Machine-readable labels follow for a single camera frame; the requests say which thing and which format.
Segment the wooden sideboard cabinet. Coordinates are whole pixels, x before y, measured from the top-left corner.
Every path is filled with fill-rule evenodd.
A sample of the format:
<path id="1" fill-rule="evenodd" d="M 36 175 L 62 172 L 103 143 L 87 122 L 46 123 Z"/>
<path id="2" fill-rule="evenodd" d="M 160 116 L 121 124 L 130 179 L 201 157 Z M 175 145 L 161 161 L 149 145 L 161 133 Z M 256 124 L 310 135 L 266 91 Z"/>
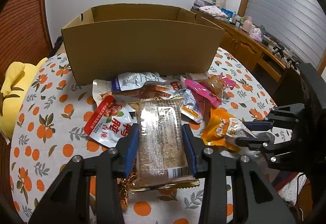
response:
<path id="1" fill-rule="evenodd" d="M 250 38 L 242 29 L 198 9 L 191 8 L 191 11 L 224 29 L 219 46 L 240 61 L 265 88 L 276 89 L 296 74 L 295 70 L 286 67 L 265 45 Z"/>

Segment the folded floral cloth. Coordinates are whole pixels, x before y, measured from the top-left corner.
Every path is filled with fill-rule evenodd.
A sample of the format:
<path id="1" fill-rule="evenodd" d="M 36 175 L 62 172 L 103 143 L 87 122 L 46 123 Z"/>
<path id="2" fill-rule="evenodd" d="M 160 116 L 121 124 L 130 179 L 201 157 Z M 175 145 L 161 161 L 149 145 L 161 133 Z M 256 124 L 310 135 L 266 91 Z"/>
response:
<path id="1" fill-rule="evenodd" d="M 205 5 L 199 8 L 201 12 L 210 14 L 212 17 L 223 17 L 227 18 L 228 15 L 225 14 L 221 9 L 215 5 Z"/>

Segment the gold foil snack wrapper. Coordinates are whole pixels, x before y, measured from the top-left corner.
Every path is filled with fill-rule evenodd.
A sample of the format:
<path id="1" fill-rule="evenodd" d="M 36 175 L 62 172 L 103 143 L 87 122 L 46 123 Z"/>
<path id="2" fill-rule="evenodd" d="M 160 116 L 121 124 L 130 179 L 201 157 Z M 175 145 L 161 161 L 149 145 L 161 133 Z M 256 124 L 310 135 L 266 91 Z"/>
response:
<path id="1" fill-rule="evenodd" d="M 171 183 L 159 184 L 159 185 L 144 185 L 141 186 L 137 183 L 137 174 L 131 172 L 127 178 L 118 178 L 118 195 L 120 200 L 120 206 L 123 212 L 126 212 L 129 202 L 129 194 L 135 194 L 145 191 L 158 191 L 161 196 L 159 200 L 162 201 L 176 201 L 176 195 L 178 189 L 189 189 L 200 186 L 199 179 L 179 180 Z"/>

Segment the pink snack packet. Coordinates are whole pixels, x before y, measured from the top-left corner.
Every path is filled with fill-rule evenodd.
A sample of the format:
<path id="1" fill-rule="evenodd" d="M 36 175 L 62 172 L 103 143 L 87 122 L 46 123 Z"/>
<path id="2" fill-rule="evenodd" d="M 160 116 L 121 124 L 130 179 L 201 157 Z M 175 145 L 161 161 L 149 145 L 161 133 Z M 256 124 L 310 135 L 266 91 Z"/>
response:
<path id="1" fill-rule="evenodd" d="M 190 90 L 209 100 L 214 108 L 221 105 L 223 93 L 226 88 L 231 90 L 235 88 L 235 81 L 222 75 L 213 75 L 208 79 L 198 80 L 181 77 L 181 82 L 187 88 L 190 88 Z"/>

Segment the white blue snack packet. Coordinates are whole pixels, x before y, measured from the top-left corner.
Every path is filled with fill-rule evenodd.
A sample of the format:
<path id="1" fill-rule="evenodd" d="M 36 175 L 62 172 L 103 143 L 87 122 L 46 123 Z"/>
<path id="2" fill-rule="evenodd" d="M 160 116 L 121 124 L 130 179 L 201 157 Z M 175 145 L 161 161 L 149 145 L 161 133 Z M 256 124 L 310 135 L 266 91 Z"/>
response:
<path id="1" fill-rule="evenodd" d="M 157 72 L 125 72 L 111 81 L 113 92 L 131 91 L 143 87 L 148 82 L 165 82 Z"/>

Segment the red white duck snack packet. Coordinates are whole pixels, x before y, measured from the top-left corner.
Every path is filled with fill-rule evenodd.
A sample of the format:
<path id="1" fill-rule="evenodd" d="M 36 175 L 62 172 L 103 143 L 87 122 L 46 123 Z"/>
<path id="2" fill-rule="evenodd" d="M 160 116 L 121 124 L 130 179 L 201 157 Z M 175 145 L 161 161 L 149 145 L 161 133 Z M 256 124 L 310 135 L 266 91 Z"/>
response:
<path id="1" fill-rule="evenodd" d="M 126 104 L 107 96 L 87 121 L 84 132 L 99 144 L 111 148 L 129 134 L 132 124 L 136 122 Z"/>

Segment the brown cardboard box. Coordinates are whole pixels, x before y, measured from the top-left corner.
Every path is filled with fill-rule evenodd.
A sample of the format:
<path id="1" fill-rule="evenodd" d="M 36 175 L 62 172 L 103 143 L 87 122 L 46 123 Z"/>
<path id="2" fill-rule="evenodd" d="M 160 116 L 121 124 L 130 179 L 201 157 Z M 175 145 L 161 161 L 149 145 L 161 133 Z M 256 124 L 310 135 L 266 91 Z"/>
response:
<path id="1" fill-rule="evenodd" d="M 224 30 L 181 7 L 118 3 L 87 9 L 61 30 L 79 85 L 124 72 L 205 73 Z"/>

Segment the clear brown cracker packet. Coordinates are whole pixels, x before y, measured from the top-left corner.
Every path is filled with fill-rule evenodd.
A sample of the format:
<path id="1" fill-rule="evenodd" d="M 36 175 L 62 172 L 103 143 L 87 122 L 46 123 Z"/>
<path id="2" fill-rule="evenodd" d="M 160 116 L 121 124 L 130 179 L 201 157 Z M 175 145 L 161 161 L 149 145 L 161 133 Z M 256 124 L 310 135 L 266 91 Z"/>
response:
<path id="1" fill-rule="evenodd" d="M 183 98 L 143 99 L 129 103 L 139 125 L 137 181 L 140 186 L 167 184 L 189 178 L 183 148 Z"/>

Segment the orange print tablecloth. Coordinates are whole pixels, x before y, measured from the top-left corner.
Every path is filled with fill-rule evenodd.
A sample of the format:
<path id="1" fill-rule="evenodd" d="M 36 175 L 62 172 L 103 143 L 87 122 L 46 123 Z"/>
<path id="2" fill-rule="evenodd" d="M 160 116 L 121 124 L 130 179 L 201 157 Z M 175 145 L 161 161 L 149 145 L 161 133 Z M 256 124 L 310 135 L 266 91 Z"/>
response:
<path id="1" fill-rule="evenodd" d="M 235 81 L 221 105 L 234 117 L 262 119 L 275 106 L 261 82 L 224 49 L 218 49 L 208 72 Z M 41 63 L 22 102 L 11 143 L 10 184 L 23 221 L 29 221 L 73 156 L 88 158 L 105 150 L 84 132 L 95 109 L 91 85 L 76 84 L 66 55 Z M 202 198 L 201 186 L 131 194 L 124 219 L 126 223 L 197 223 Z"/>

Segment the white chicken claw packet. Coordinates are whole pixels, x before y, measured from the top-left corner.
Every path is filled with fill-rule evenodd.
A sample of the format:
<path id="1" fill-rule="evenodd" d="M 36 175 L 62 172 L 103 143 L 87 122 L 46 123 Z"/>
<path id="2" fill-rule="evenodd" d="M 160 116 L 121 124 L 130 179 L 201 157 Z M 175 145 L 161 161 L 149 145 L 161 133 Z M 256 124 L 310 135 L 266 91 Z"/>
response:
<path id="1" fill-rule="evenodd" d="M 166 82 L 149 82 L 143 87 L 128 91 L 114 92 L 111 81 L 94 80 L 92 96 L 97 106 L 107 96 L 117 102 L 129 103 L 142 99 L 171 99 L 180 96 L 185 89 L 179 79 L 168 79 Z"/>

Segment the pink tissue pack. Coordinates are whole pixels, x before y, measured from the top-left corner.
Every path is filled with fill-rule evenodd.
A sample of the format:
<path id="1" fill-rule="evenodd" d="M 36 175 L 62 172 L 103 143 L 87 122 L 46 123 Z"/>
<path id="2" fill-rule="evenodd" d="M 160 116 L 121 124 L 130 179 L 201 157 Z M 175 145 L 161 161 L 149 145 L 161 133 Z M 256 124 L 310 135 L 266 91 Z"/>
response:
<path id="1" fill-rule="evenodd" d="M 249 36 L 257 42 L 262 42 L 262 32 L 259 27 L 252 25 L 249 29 Z"/>

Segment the white orange small packet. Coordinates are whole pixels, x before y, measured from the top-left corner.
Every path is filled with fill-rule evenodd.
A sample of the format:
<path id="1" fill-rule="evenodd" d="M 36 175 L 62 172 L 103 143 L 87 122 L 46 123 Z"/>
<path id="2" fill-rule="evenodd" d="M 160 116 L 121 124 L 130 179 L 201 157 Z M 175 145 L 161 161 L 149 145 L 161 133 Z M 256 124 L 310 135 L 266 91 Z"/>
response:
<path id="1" fill-rule="evenodd" d="M 204 119 L 205 100 L 193 90 L 186 88 L 183 93 L 181 113 L 194 122 L 200 124 Z"/>

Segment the yellow plush toy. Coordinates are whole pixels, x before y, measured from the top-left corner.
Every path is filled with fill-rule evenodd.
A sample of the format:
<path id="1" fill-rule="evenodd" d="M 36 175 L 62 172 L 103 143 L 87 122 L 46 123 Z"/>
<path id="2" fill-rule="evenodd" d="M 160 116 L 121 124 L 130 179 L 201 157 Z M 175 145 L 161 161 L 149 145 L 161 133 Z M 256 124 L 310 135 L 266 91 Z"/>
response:
<path id="1" fill-rule="evenodd" d="M 24 123 L 24 114 L 20 112 L 23 100 L 46 60 L 47 58 L 43 58 L 37 65 L 16 61 L 7 68 L 1 87 L 1 135 L 7 145 L 12 140 L 15 127 Z"/>

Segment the pink bottle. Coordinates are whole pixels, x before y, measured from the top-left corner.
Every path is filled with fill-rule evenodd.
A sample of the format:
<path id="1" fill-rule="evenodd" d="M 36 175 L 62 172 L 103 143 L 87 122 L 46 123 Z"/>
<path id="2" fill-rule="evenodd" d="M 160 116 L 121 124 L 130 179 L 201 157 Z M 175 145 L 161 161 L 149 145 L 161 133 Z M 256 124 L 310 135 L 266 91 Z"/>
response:
<path id="1" fill-rule="evenodd" d="M 252 26 L 252 17 L 248 16 L 247 19 L 243 22 L 242 30 L 248 33 L 251 26 Z"/>

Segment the orange chicken feet packet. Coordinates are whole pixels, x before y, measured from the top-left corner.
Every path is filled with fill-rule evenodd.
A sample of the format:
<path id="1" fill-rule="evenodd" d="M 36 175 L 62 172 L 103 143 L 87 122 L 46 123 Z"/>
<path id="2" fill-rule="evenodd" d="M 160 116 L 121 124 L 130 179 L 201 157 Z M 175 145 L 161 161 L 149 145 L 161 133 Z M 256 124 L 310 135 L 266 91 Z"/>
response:
<path id="1" fill-rule="evenodd" d="M 240 152 L 235 144 L 237 138 L 255 138 L 241 120 L 222 108 L 210 109 L 208 124 L 200 137 L 207 146 L 224 147 L 232 152 Z"/>

